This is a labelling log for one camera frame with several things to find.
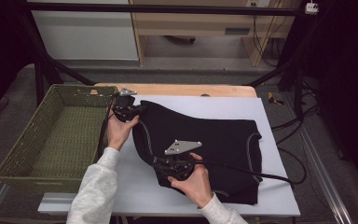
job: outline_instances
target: folded black garment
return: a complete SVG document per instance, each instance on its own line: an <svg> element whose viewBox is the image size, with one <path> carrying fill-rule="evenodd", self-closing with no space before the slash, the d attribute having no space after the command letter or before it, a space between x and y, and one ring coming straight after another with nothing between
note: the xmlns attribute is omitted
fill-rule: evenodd
<svg viewBox="0 0 358 224"><path fill-rule="evenodd" d="M147 106L140 122L133 127L136 150L149 165L167 156L164 151L175 140L201 142L191 150L204 161L229 164L244 170L261 173L261 138L254 120L195 119L172 111L162 105L141 101ZM248 175L219 165L205 164L211 188L223 203L257 203L261 177ZM166 177L156 173L162 187L171 188Z"/></svg>

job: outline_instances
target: person's left hand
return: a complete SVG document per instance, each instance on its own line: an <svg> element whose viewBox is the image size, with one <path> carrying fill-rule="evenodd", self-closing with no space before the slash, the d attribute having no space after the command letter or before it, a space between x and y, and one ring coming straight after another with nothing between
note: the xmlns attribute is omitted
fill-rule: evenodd
<svg viewBox="0 0 358 224"><path fill-rule="evenodd" d="M110 119L108 120L106 127L108 146L120 151L127 141L132 127L138 123L139 115L135 116L132 121L127 123L117 119L112 111L110 111L109 116Z"/></svg>

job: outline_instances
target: person's right hand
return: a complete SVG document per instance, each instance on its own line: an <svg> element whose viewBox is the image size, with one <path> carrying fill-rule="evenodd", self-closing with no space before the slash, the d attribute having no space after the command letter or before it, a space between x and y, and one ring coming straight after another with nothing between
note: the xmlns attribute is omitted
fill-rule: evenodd
<svg viewBox="0 0 358 224"><path fill-rule="evenodd" d="M197 161L202 160L202 157L195 153L190 153L190 155ZM168 176L168 180L173 188L184 192L187 198L199 208L203 208L213 197L208 170L201 164L194 166L194 172L187 180L179 181L172 176Z"/></svg>

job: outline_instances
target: white table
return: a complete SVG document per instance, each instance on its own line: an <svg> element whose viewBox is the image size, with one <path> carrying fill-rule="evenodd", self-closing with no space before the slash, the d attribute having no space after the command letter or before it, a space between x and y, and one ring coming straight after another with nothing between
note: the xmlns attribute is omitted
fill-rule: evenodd
<svg viewBox="0 0 358 224"><path fill-rule="evenodd" d="M254 119L263 136L259 141L263 157L263 173L287 177L260 99L150 95L137 95L135 98L136 105L140 100L148 100L194 118ZM158 184L153 168L139 158L131 134L121 152L113 214L134 217L200 216L196 205L186 196ZM75 196L67 193L46 193L38 211L51 215L66 214ZM226 203L226 207L235 208L244 216L298 217L300 215L290 185L268 178L264 178L260 183L257 205Z"/></svg>

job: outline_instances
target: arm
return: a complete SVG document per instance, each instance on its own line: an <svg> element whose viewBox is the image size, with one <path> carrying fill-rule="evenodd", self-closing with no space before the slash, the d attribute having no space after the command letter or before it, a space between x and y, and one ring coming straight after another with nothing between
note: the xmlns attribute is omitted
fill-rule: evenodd
<svg viewBox="0 0 358 224"><path fill-rule="evenodd" d="M67 223L109 223L117 190L118 150L107 147L87 169L69 210Z"/></svg>
<svg viewBox="0 0 358 224"><path fill-rule="evenodd" d="M119 151L138 119L137 116L124 123L111 116L107 125L108 147L98 162L87 169L69 210L67 223L109 223L117 190Z"/></svg>
<svg viewBox="0 0 358 224"><path fill-rule="evenodd" d="M211 224L247 224L236 210L225 208L215 194L212 199L199 210Z"/></svg>
<svg viewBox="0 0 358 224"><path fill-rule="evenodd" d="M201 156L190 154L195 160L202 160ZM211 224L247 224L237 211L225 208L216 195L212 194L208 170L203 165L196 164L193 174L185 181L178 181L171 176L168 180L174 188L183 191L190 201L199 207L200 212Z"/></svg>

